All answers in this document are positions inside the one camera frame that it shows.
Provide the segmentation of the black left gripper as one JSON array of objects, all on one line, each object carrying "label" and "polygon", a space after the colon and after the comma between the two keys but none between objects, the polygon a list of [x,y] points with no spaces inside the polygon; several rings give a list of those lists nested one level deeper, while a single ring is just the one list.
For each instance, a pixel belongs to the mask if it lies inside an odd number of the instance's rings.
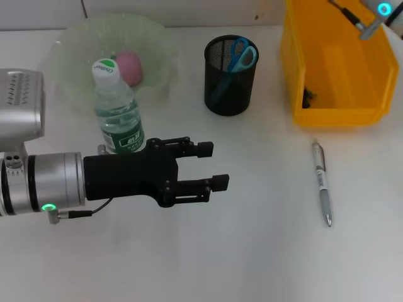
[{"label": "black left gripper", "polygon": [[194,143],[190,137],[155,141],[131,154],[83,158],[84,187],[89,201],[127,196],[149,196],[162,208],[176,204],[207,203],[212,192],[226,191],[229,175],[209,179],[178,180],[176,158],[211,157],[212,142]]}]

